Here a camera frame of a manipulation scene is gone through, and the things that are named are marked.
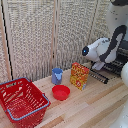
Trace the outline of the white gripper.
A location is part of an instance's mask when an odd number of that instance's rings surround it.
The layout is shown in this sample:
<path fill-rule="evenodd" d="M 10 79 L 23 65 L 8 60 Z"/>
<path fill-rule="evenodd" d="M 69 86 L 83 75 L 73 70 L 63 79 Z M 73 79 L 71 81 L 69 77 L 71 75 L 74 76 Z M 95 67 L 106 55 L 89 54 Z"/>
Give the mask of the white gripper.
<path fill-rule="evenodd" d="M 95 63 L 92 65 L 92 69 L 94 69 L 94 70 L 101 70 L 104 65 L 105 65 L 104 62 L 98 61 L 98 62 L 95 62 Z"/>

